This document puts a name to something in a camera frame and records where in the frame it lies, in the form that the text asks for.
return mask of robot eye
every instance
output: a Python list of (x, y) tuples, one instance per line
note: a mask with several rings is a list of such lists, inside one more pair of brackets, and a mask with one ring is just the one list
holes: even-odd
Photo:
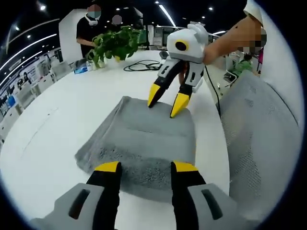
[(188, 44), (185, 41), (176, 41), (175, 46), (180, 51), (188, 50)]

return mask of human arm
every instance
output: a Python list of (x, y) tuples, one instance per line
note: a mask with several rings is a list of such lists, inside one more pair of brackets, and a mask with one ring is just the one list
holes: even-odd
[(184, 74), (185, 74), (186, 70), (184, 70), (184, 72), (180, 72), (178, 74), (178, 78), (179, 78), (179, 84), (182, 85), (184, 82)]
[(251, 47), (252, 42), (260, 40), (261, 23), (249, 14), (205, 48), (203, 63), (210, 65), (218, 57), (237, 51), (240, 47)]
[(92, 47), (96, 46), (94, 42), (87, 41), (80, 37), (77, 37), (77, 43), (85, 45), (85, 46), (92, 46)]

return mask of folded towel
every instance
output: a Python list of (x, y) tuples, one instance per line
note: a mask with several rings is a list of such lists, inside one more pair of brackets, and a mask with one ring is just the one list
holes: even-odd
[(188, 109), (170, 118), (172, 106), (124, 96), (75, 155), (91, 174), (102, 163), (120, 161), (120, 189), (145, 199), (171, 203), (170, 162), (195, 163), (195, 128)]

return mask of robotic gripper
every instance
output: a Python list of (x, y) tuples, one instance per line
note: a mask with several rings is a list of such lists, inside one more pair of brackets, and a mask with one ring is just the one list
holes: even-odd
[(187, 29), (175, 31), (167, 38), (169, 56), (158, 72), (149, 93), (148, 107), (152, 108), (168, 89), (175, 76), (186, 68), (184, 82), (173, 104), (170, 117), (175, 117), (185, 108), (193, 88), (201, 81), (205, 65), (204, 49), (208, 44), (208, 33), (200, 24), (189, 24)]

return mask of gray mesh chair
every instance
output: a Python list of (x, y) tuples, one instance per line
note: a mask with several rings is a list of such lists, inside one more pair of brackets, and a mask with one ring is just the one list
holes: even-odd
[(242, 216), (262, 222), (291, 180), (301, 133), (279, 95), (245, 70), (221, 99), (230, 166), (229, 195)]

